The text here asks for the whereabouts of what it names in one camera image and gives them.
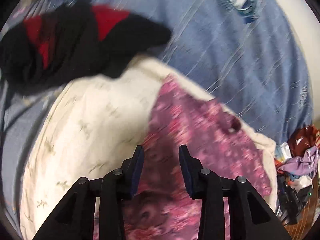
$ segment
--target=pink floral fabric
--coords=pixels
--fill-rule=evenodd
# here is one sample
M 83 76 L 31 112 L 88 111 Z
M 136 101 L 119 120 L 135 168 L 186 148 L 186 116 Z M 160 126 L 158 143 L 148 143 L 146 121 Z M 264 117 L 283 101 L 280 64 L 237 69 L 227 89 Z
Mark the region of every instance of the pink floral fabric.
M 239 120 L 223 112 L 217 99 L 202 101 L 185 92 L 169 75 L 159 91 L 143 146 L 145 161 L 137 195 L 124 202 L 128 240 L 197 239 L 201 200 L 186 192 L 178 148 L 219 176 L 245 176 L 262 195 L 271 187 L 262 166 L 262 152 L 241 129 Z M 230 239 L 228 201 L 225 199 L 226 237 Z

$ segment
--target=red fabric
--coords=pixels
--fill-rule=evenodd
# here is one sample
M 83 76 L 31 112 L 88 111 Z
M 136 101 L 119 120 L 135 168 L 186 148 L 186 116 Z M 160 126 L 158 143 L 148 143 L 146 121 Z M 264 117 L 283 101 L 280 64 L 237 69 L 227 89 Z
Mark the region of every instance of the red fabric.
M 41 17 L 38 15 L 38 16 L 29 18 L 27 20 L 24 20 L 23 23 L 26 28 L 29 40 L 31 41 L 31 43 L 33 45 L 38 47 L 39 33 L 41 30 L 41 25 L 42 25 Z
M 48 68 L 49 64 L 49 42 L 40 40 L 40 30 L 42 19 L 40 16 L 35 16 L 23 21 L 27 31 L 27 36 L 31 43 L 36 46 L 39 54 L 42 56 L 43 69 Z
M 48 68 L 49 64 L 49 41 L 45 41 L 38 46 L 38 51 L 42 56 L 43 69 Z
M 106 5 L 94 5 L 92 11 L 98 25 L 99 41 L 102 41 L 118 22 L 129 15 L 128 11 L 117 11 Z

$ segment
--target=metal screw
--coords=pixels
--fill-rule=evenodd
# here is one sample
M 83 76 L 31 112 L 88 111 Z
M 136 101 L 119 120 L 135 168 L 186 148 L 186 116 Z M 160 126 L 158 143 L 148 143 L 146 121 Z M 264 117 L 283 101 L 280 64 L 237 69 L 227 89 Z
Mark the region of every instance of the metal screw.
M 88 179 L 87 179 L 86 177 L 81 177 L 81 178 L 78 179 L 78 183 L 79 183 L 79 184 L 84 184 L 84 183 L 87 182 L 87 180 L 88 180 Z
M 210 173 L 210 170 L 207 169 L 207 168 L 203 168 L 203 169 L 201 169 L 200 172 L 201 172 L 202 174 L 204 174 L 204 175 L 208 175 L 208 174 Z
M 122 174 L 122 170 L 121 170 L 121 169 L 115 169 L 115 170 L 113 171 L 113 174 L 114 174 L 114 175 L 120 175 L 120 174 Z
M 238 177 L 238 181 L 241 182 L 241 183 L 245 183 L 247 181 L 247 179 L 243 176 L 239 176 Z

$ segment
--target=plastic bag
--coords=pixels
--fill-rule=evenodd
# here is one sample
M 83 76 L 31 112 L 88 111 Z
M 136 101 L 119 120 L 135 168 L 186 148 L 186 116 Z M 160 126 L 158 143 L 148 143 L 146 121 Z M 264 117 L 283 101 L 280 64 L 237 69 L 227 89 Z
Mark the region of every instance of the plastic bag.
M 288 140 L 292 157 L 303 157 L 306 150 L 316 145 L 318 130 L 313 125 L 308 125 L 296 130 Z

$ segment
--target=wooden floor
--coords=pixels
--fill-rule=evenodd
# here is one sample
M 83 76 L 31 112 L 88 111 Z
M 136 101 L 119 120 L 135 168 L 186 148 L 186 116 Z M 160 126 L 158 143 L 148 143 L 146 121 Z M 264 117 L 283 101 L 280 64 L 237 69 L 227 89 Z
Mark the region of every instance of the wooden floor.
M 313 179 L 312 184 L 314 193 L 312 194 L 310 200 L 302 211 L 302 219 L 296 225 L 285 226 L 293 240 L 303 239 L 312 226 L 312 221 L 315 215 L 318 201 L 318 173 Z

